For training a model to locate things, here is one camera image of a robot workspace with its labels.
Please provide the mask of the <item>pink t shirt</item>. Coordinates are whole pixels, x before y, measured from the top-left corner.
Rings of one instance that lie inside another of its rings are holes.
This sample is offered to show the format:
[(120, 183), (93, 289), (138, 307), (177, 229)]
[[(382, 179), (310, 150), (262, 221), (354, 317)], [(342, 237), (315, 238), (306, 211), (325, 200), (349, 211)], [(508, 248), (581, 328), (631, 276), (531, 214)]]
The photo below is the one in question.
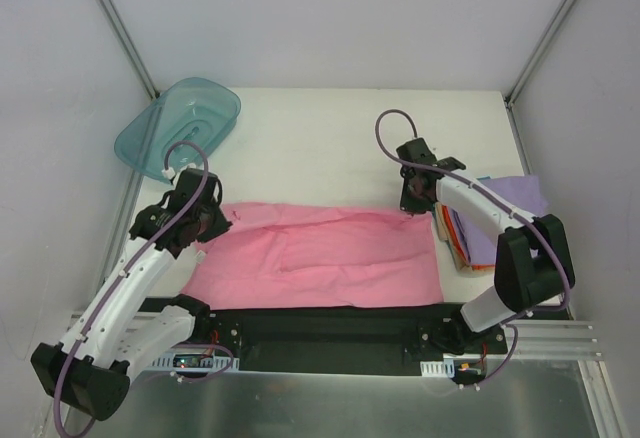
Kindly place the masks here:
[(235, 203), (184, 294), (214, 310), (442, 302), (432, 219), (363, 207)]

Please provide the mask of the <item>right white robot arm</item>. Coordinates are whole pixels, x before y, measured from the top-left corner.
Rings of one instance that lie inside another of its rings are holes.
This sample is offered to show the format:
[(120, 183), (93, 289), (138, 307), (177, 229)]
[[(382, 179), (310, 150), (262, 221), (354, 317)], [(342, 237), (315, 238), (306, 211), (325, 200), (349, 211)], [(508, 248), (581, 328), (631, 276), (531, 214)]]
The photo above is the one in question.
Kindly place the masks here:
[(575, 277), (562, 222), (509, 202), (465, 171), (459, 160), (438, 160), (422, 138), (396, 150), (405, 186), (417, 199), (441, 204), (471, 219), (496, 247), (493, 284), (451, 319), (450, 340), (473, 352), (486, 331), (561, 297), (568, 304)]

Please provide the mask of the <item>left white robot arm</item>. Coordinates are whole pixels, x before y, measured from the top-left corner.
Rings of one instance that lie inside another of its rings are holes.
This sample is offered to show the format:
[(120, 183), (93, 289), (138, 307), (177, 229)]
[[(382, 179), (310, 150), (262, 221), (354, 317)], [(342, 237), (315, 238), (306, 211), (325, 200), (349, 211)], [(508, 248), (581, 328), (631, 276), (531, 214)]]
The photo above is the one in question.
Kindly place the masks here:
[(155, 283), (193, 243), (207, 243), (230, 222), (219, 178), (197, 168), (179, 173), (162, 200), (138, 213), (111, 275), (55, 345), (39, 344), (30, 362), (44, 391), (97, 421), (110, 418), (142, 370), (169, 348), (212, 339), (211, 309), (179, 294), (150, 323), (127, 327)]

